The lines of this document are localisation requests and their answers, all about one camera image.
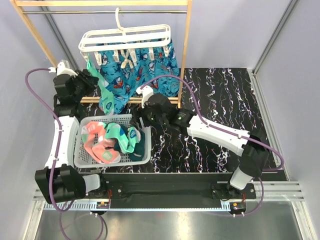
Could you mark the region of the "mint sock with blue logo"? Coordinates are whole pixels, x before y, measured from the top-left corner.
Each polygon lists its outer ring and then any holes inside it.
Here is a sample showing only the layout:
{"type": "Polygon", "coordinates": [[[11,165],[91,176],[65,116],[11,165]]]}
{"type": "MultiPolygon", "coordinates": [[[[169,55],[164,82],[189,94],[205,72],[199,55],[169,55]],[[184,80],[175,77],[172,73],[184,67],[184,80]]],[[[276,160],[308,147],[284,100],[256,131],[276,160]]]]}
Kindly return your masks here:
{"type": "Polygon", "coordinates": [[[111,122],[106,126],[105,139],[115,139],[123,154],[133,153],[135,147],[141,141],[141,133],[134,127],[123,127],[111,122]]]}

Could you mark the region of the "green reindeer sock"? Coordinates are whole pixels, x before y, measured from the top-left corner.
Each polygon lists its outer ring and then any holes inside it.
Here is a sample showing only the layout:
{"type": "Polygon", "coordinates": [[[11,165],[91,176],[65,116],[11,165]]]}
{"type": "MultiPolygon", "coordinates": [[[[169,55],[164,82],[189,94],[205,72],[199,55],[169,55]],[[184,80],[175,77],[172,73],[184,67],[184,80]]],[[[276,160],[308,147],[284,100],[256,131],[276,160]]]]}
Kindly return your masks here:
{"type": "Polygon", "coordinates": [[[145,134],[142,131],[139,131],[139,132],[141,134],[141,140],[140,140],[140,143],[135,145],[134,152],[133,153],[124,153],[124,154],[129,154],[129,158],[133,162],[142,161],[143,157],[145,155],[145,140],[146,140],[146,137],[145,137],[145,134]]]}

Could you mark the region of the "pink sock front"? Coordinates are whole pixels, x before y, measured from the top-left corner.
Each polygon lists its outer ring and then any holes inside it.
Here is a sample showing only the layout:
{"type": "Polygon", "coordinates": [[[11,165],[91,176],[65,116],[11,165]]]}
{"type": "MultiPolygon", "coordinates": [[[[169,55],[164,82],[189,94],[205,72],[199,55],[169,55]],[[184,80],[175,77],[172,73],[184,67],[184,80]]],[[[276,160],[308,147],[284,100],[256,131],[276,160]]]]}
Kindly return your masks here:
{"type": "Polygon", "coordinates": [[[98,142],[101,142],[106,134],[106,126],[104,122],[91,121],[81,128],[81,140],[84,149],[97,162],[101,162],[101,159],[93,151],[95,137],[98,137],[98,142]]]}

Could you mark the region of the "pink sock end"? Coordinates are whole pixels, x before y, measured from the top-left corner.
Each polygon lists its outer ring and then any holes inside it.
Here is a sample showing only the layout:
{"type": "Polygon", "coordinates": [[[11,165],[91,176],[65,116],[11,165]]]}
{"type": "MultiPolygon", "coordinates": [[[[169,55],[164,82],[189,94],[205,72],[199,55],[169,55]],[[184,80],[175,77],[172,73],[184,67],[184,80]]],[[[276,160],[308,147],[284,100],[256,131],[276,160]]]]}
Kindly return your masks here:
{"type": "Polygon", "coordinates": [[[121,160],[121,154],[115,150],[114,139],[104,139],[92,147],[93,158],[100,164],[113,164],[121,160]]]}

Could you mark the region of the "white plastic clip hanger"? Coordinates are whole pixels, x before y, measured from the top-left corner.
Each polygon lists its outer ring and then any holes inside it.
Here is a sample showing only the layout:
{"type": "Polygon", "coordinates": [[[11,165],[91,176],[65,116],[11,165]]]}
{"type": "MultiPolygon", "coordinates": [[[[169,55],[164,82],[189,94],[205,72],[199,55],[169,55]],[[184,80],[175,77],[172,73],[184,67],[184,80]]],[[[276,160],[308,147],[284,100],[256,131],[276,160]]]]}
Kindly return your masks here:
{"type": "Polygon", "coordinates": [[[88,62],[88,53],[94,53],[98,65],[102,64],[99,52],[112,51],[115,62],[119,62],[119,53],[124,57],[124,63],[136,65],[138,57],[136,49],[145,49],[151,61],[155,60],[154,49],[163,48],[164,55],[170,53],[168,45],[171,42],[171,27],[167,24],[145,25],[136,27],[123,27],[119,19],[120,8],[115,10],[117,28],[90,30],[84,33],[78,49],[88,62]]]}

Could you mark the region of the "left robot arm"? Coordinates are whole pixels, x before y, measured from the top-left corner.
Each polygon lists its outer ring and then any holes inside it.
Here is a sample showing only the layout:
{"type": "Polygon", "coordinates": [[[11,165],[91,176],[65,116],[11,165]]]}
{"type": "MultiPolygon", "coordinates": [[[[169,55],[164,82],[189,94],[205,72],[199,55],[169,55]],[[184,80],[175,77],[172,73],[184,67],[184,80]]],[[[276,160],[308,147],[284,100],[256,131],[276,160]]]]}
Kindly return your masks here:
{"type": "Polygon", "coordinates": [[[54,137],[44,169],[35,172],[34,179],[48,204],[73,202],[92,193],[103,198],[108,186],[99,174],[81,175],[74,167],[75,143],[80,121],[85,117],[81,99],[98,86],[98,78],[87,70],[73,74],[59,73],[54,79],[54,137]]]}

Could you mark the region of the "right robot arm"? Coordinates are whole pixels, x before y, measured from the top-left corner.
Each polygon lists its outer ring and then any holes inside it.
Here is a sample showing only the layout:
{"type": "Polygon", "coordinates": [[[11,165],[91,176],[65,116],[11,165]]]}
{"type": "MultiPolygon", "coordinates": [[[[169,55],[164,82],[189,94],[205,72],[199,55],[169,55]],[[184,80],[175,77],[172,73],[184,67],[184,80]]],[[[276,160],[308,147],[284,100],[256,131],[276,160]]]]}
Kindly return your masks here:
{"type": "Polygon", "coordinates": [[[228,195],[235,199],[244,194],[250,181],[262,175],[270,155],[268,146],[262,142],[264,135],[230,128],[195,111],[177,108],[160,93],[136,105],[131,114],[131,124],[139,128],[165,126],[178,134],[219,145],[239,156],[240,163],[227,185],[228,195]]]}

